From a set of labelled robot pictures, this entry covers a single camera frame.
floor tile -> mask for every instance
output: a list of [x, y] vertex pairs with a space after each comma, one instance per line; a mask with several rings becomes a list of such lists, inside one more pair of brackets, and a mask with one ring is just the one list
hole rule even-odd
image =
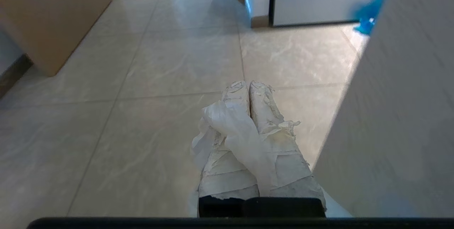
[[146, 35], [120, 98], [222, 91], [243, 79], [237, 27]]
[[2, 229], [66, 215], [112, 106], [107, 102], [0, 110]]
[[359, 23], [342, 24], [340, 25], [340, 28], [361, 57], [367, 42], [369, 41], [369, 37], [353, 30], [353, 28], [358, 25]]
[[86, 38], [61, 71], [44, 76], [32, 67], [0, 99], [0, 107], [113, 100], [126, 77], [141, 35]]
[[246, 80], [277, 87], [345, 82], [356, 53], [336, 26], [240, 27]]
[[159, 0], [148, 30], [236, 26], [233, 0]]
[[157, 2], [158, 0], [113, 0], [88, 35], [143, 33]]
[[344, 85], [277, 90], [274, 100], [285, 120], [295, 126], [297, 144], [312, 169], [331, 128]]
[[221, 94], [115, 105], [70, 216], [187, 216], [200, 181], [190, 155], [201, 108]]

